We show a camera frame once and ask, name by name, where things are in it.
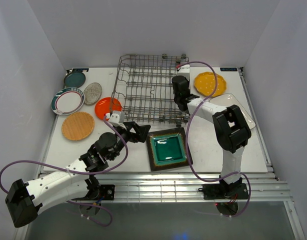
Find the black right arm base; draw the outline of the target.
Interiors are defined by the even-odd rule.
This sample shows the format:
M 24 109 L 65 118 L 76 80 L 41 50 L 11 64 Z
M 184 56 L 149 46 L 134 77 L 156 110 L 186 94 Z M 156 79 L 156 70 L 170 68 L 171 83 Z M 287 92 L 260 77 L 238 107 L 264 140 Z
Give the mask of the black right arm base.
M 203 184 L 198 188 L 199 192 L 203 193 L 204 200 L 247 200 L 249 193 L 245 183 L 230 184 L 213 183 Z

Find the white rectangular plate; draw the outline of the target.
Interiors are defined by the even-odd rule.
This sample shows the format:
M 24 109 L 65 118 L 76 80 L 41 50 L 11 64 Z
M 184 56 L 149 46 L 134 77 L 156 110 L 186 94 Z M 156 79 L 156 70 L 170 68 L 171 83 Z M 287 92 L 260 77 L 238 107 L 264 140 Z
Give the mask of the white rectangular plate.
M 232 93 L 225 93 L 219 95 L 215 98 L 212 98 L 209 102 L 214 105 L 219 105 L 224 107 L 230 107 L 232 105 L 238 106 L 242 112 L 242 115 L 244 116 L 244 119 L 246 120 L 248 127 L 251 130 L 256 127 L 256 123 L 254 122 L 252 117 L 248 114 L 246 109 L 241 105 L 241 103 L 236 99 L 236 97 Z

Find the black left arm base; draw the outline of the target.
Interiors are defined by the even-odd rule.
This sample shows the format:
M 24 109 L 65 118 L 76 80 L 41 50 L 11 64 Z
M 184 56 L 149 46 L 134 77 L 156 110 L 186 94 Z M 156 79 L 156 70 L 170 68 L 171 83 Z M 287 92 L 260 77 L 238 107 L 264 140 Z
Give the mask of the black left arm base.
M 111 201 L 115 198 L 114 184 L 101 184 L 96 188 L 89 190 L 86 198 L 95 201 Z

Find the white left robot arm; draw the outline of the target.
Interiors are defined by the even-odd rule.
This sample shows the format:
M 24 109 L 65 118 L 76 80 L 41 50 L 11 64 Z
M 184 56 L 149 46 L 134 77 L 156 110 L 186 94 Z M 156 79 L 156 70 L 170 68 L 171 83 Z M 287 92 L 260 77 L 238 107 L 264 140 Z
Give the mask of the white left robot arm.
M 108 161 L 120 155 L 128 142 L 144 143 L 151 126 L 139 126 L 134 121 L 107 124 L 112 132 L 105 132 L 87 152 L 65 168 L 24 182 L 14 181 L 5 203 L 13 225 L 21 228 L 34 221 L 39 214 L 70 200 L 95 200 L 103 192 L 96 175 L 110 171 Z

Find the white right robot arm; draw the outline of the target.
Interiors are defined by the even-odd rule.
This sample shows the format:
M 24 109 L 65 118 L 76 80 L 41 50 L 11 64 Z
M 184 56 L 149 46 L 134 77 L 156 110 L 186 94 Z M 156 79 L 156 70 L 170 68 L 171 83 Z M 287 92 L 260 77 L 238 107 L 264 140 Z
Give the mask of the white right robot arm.
M 199 191 L 206 200 L 247 200 L 251 196 L 250 183 L 243 183 L 241 173 L 242 155 L 251 130 L 237 105 L 229 107 L 204 101 L 191 93 L 189 81 L 182 75 L 172 78 L 174 102 L 178 108 L 190 115 L 200 117 L 213 124 L 216 139 L 222 148 L 222 169 L 219 178 L 205 180 Z

